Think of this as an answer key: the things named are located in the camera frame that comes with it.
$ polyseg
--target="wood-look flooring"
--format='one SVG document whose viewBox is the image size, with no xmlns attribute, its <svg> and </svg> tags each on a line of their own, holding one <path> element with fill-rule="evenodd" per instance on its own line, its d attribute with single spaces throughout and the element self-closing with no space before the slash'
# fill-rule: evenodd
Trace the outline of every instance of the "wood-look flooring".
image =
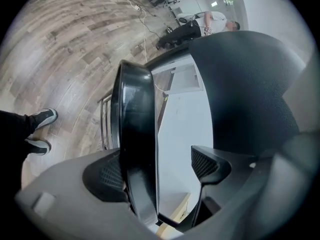
<svg viewBox="0 0 320 240">
<path fill-rule="evenodd" d="M 157 15 L 147 13 L 144 21 L 159 36 L 165 33 L 163 21 L 177 26 L 167 8 L 137 1 Z M 51 107 L 59 115 L 33 134 L 52 150 L 28 156 L 22 186 L 58 162 L 102 150 L 97 101 L 113 87 L 120 60 L 146 62 L 139 15 L 144 13 L 127 0 L 29 0 L 17 15 L 1 46 L 0 109 L 31 115 Z M 155 48 L 154 33 L 145 29 L 145 38 L 151 60 L 163 51 Z M 159 88 L 166 90 L 170 75 L 156 75 Z M 156 89 L 158 115 L 162 102 Z"/>
</svg>

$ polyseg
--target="black sneaker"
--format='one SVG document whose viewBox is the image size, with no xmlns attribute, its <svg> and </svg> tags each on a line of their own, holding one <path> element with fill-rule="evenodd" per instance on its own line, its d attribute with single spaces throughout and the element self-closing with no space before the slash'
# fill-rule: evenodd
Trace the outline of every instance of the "black sneaker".
<svg viewBox="0 0 320 240">
<path fill-rule="evenodd" d="M 31 140 L 27 138 L 25 141 L 28 143 L 27 148 L 29 154 L 43 156 L 51 150 L 50 145 L 43 140 Z"/>
<path fill-rule="evenodd" d="M 58 113 L 53 108 L 44 108 L 39 112 L 32 114 L 31 117 L 33 117 L 35 120 L 35 129 L 39 129 L 40 127 L 46 126 L 56 121 L 58 118 Z"/>
</svg>

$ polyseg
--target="white t-shirt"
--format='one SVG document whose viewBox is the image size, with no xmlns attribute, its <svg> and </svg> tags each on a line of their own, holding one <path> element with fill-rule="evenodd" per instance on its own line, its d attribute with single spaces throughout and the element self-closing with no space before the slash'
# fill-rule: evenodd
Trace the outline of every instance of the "white t-shirt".
<svg viewBox="0 0 320 240">
<path fill-rule="evenodd" d="M 226 27 L 227 23 L 227 18 L 226 16 L 219 12 L 219 11 L 212 11 L 212 17 L 213 20 L 211 19 L 211 28 L 212 28 L 212 34 L 214 33 L 219 33 L 219 32 L 224 32 L 224 31 L 229 31 L 229 29 Z M 205 17 L 197 18 L 196 22 L 198 23 L 201 31 L 201 36 L 205 36 Z"/>
</svg>

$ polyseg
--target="wooden floor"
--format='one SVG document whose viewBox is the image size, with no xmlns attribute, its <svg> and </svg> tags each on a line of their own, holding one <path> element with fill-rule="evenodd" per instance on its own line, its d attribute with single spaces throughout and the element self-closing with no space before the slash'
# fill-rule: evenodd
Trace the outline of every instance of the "wooden floor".
<svg viewBox="0 0 320 240">
<path fill-rule="evenodd" d="M 165 21 L 177 24 L 167 8 L 154 9 L 137 0 L 145 23 L 160 36 Z M 63 160 L 101 150 L 100 106 L 113 87 L 121 59 L 144 64 L 144 28 L 127 0 L 30 0 L 16 17 L 1 47 L 0 109 L 30 115 L 41 108 L 57 110 L 58 119 L 33 134 L 52 145 L 46 156 L 31 156 L 23 166 L 22 185 Z M 147 59 L 162 52 L 158 37 L 145 30 Z M 161 89 L 170 74 L 158 74 Z M 163 102 L 156 90 L 158 114 Z"/>
</svg>

